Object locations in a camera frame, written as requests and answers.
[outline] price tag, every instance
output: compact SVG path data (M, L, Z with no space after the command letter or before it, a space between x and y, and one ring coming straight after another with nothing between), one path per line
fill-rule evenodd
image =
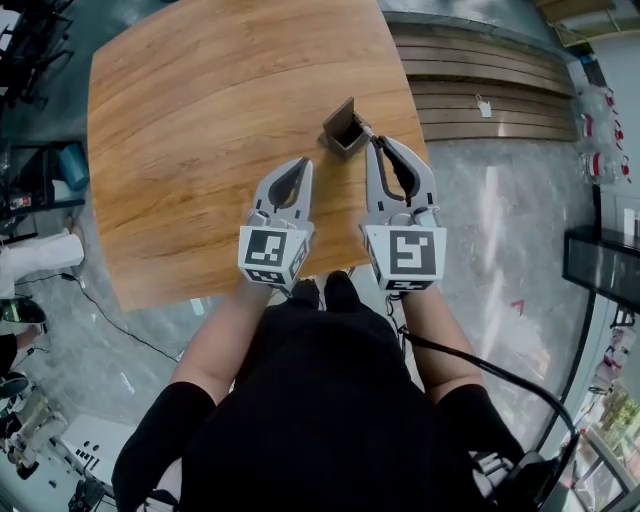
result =
M476 101L478 102L478 108L482 117L491 117L491 103L483 101L482 96L476 94Z

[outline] person's shoe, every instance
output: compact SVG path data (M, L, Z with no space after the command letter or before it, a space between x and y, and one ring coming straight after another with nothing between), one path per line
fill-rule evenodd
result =
M313 279L302 279L298 281L293 290L291 290L291 298L304 300L309 303L313 309L320 306L320 290Z

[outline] white paper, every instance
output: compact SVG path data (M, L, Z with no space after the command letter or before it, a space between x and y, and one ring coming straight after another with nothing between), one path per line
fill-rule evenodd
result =
M476 94L476 100L478 101L478 108L480 109L480 115L482 117L491 117L491 103L483 101L482 96Z
M200 299L191 299L191 307L193 308L193 312L196 316L204 315L204 306Z
M125 385L125 387L129 390L129 393L133 395L136 392L136 390L133 389L133 386L129 383L129 379L127 379L127 376L124 373L120 372L120 378L122 379L122 382Z

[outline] black shirt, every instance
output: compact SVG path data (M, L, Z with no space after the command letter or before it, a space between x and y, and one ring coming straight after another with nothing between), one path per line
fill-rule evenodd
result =
M265 315L217 406L190 383L162 392L116 463L118 509L135 510L182 458L180 511L483 510L468 452L522 456L484 388L436 406L411 382L386 320L297 310L283 332L275 325L290 307Z

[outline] wooden bench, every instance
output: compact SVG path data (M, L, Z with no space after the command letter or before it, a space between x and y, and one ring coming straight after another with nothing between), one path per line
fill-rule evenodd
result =
M391 33L426 141L577 140L574 88L555 56L465 30L392 25ZM490 118L477 95L491 103Z

